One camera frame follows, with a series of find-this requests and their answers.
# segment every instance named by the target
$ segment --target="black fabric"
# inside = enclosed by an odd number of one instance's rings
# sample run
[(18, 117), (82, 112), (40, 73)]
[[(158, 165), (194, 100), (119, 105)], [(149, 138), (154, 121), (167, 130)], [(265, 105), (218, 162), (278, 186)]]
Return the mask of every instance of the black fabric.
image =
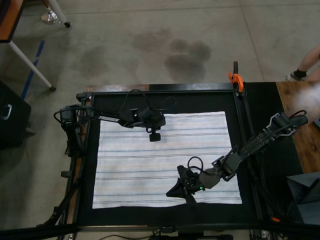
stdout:
[[(233, 92), (182, 92), (182, 93), (148, 93), (153, 104), (161, 103), (167, 96), (174, 96), (177, 104), (164, 113), (203, 113), (225, 111), (231, 144), (242, 143), (237, 109)], [(124, 101), (125, 94), (96, 95), (94, 106), (117, 110)], [(139, 94), (129, 96), (127, 109), (146, 107), (144, 98)], [(115, 207), (92, 209), (95, 172), (99, 144), (100, 122), (91, 122), (86, 166), (85, 185), (80, 192), (78, 224), (80, 226), (108, 225), (148, 225), (148, 226), (182, 226), (191, 224), (215, 223), (254, 223), (256, 211), (248, 183), (248, 173), (244, 164), (238, 170), (238, 183), (243, 204), (206, 204), (200, 203), (195, 213), (189, 207)]]
[[(199, 89), (203, 84), (196, 84), (195, 89)], [(153, 91), (169, 90), (189, 90), (193, 85), (151, 85)], [(278, 112), (283, 112), (280, 96), (275, 83), (247, 83), (247, 98), (251, 111), (253, 128), (258, 133), (268, 125), (270, 117)], [(201, 113), (225, 111), (230, 134), (231, 144), (239, 145), (242, 143), (239, 119), (235, 106), (234, 96), (223, 92), (183, 92), (183, 93), (157, 93), (151, 94), (152, 103), (161, 103), (166, 96), (175, 96), (177, 106), (166, 113)], [(111, 93), (108, 95), (98, 94), (94, 98), (95, 107), (108, 109), (119, 109), (123, 103), (125, 95)], [(141, 95), (129, 96), (128, 109), (146, 106)], [(240, 111), (245, 126), (247, 136), (250, 131), (245, 119), (243, 107)], [(199, 204), (199, 210), (195, 214), (186, 205), (174, 207), (115, 207), (92, 209), (93, 189), (95, 182), (95, 172), (97, 165), (97, 153), (99, 144), (100, 122), (93, 121), (90, 126), (88, 149), (86, 156), (86, 166), (84, 170), (85, 185), (80, 190), (79, 208), (77, 223), (79, 226), (117, 226), (117, 225), (147, 225), (147, 226), (182, 226), (194, 224), (254, 224), (257, 222), (253, 195), (248, 180), (246, 165), (241, 163), (238, 170), (238, 182), (243, 204)], [(288, 191), (286, 176), (302, 173), (300, 161), (291, 137), (273, 143), (266, 154), (266, 168), (269, 169), (269, 182), (272, 190), (280, 199), (280, 203), (287, 207), (290, 202), (291, 194)]]

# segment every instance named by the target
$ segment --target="blue tape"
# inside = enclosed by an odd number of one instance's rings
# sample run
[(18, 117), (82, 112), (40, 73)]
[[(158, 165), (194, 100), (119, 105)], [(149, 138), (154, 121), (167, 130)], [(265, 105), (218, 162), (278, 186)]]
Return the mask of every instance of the blue tape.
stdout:
[(40, 42), (40, 46), (39, 46), (39, 48), (38, 48), (38, 51), (37, 51), (37, 53), (36, 53), (36, 55), (35, 55), (36, 58), (40, 57), (41, 52), (42, 52), (42, 49), (44, 48), (44, 45), (45, 45), (45, 40), (42, 40), (42, 41)]
[[(40, 55), (41, 55), (42, 49), (44, 48), (44, 45), (45, 45), (45, 41), (42, 40), (42, 41), (40, 42), (40, 46), (39, 46), (39, 48), (38, 48), (38, 51), (36, 52), (36, 56), (35, 56), (35, 57), (36, 57), (36, 60), (33, 62), (33, 65), (34, 65), (35, 67), (37, 67), (37, 65), (38, 65), (39, 57), (40, 57)], [(27, 92), (28, 92), (28, 89), (29, 89), (29, 87), (30, 87), (31, 80), (32, 80), (33, 76), (34, 76), (34, 71), (30, 70), (29, 75), (28, 75), (28, 77), (27, 77), (27, 79), (26, 79), (26, 82), (25, 82), (25, 85), (24, 85), (22, 94), (21, 94), (21, 98), (22, 98), (23, 100), (25, 100), (25, 98), (26, 98), (26, 96), (27, 96)]]

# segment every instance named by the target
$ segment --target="wet spot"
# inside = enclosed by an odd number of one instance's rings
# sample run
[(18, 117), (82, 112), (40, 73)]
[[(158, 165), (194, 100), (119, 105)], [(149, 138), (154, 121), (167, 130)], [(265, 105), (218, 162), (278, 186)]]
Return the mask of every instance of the wet spot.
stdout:
[(208, 61), (211, 57), (211, 48), (202, 41), (195, 41), (191, 44), (189, 54), (199, 61)]
[(171, 55), (164, 61), (169, 76), (175, 82), (196, 83), (206, 76), (204, 62), (211, 57), (211, 48), (202, 41), (191, 45), (182, 39), (174, 39), (169, 44), (170, 50), (180, 54)]
[(171, 37), (172, 33), (169, 28), (144, 32), (134, 37), (132, 47), (147, 52), (158, 51)]
[(170, 50), (172, 52), (183, 53), (189, 49), (189, 43), (186, 40), (175, 39), (169, 43)]
[(175, 81), (194, 83), (203, 80), (206, 75), (203, 63), (186, 54), (169, 56), (164, 65)]

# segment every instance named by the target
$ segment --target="sock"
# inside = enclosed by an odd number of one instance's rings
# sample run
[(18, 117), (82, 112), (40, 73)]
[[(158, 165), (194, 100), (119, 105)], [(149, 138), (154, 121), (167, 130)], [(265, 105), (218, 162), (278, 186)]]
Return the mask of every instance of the sock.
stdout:
[(307, 76), (307, 72), (306, 71), (300, 71), (299, 68), (294, 72), (294, 75), (297, 77), (297, 78), (305, 78)]

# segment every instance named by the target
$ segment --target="person's leg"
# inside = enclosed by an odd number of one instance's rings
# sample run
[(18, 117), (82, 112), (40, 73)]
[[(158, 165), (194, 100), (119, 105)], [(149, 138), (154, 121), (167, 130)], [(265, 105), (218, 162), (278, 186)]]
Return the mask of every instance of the person's leg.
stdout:
[(289, 74), (286, 79), (288, 81), (304, 81), (306, 80), (307, 71), (310, 70), (318, 61), (320, 61), (320, 45), (311, 49), (303, 58), (298, 69)]
[(320, 66), (318, 66), (306, 79), (307, 81), (320, 81)]
[(311, 49), (307, 55), (303, 58), (298, 69), (302, 72), (307, 72), (312, 68), (318, 61), (320, 61), (320, 45)]

